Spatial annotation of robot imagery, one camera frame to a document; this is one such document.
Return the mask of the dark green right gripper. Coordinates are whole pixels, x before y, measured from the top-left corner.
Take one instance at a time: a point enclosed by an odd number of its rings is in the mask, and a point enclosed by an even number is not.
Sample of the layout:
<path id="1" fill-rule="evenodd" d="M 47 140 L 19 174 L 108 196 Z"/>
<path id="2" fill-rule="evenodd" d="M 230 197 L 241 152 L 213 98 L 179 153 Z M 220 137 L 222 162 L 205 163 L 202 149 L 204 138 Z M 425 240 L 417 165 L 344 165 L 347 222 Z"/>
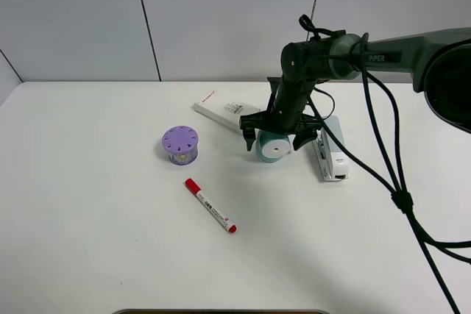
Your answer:
<path id="1" fill-rule="evenodd" d="M 271 94 L 266 109 L 240 117 L 240 129 L 247 151 L 252 150 L 257 139 L 256 129 L 277 135 L 295 135 L 292 146 L 298 151 L 317 139 L 320 128 L 316 118 L 303 113 L 308 105 L 307 95 L 311 95 L 316 81 L 290 83 L 283 76 L 268 77 L 267 80 Z"/>

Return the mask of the dark green right robot arm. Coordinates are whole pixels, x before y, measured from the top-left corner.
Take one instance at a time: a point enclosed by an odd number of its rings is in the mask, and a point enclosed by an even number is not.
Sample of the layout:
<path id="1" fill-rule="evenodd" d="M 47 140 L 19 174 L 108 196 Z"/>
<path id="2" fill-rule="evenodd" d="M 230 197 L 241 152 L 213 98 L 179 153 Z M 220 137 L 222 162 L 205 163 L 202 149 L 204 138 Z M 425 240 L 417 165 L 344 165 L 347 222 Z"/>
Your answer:
<path id="1" fill-rule="evenodd" d="M 248 150 L 257 130 L 294 135 L 295 150 L 314 140 L 320 120 L 304 114 L 306 96 L 315 85 L 352 80 L 363 69 L 409 73 L 414 91 L 425 94 L 439 118 L 470 131 L 470 29 L 443 29 L 365 44 L 360 36 L 344 30 L 324 34 L 289 43 L 281 51 L 282 75 L 269 78 L 272 93 L 266 110 L 239 120 Z"/>

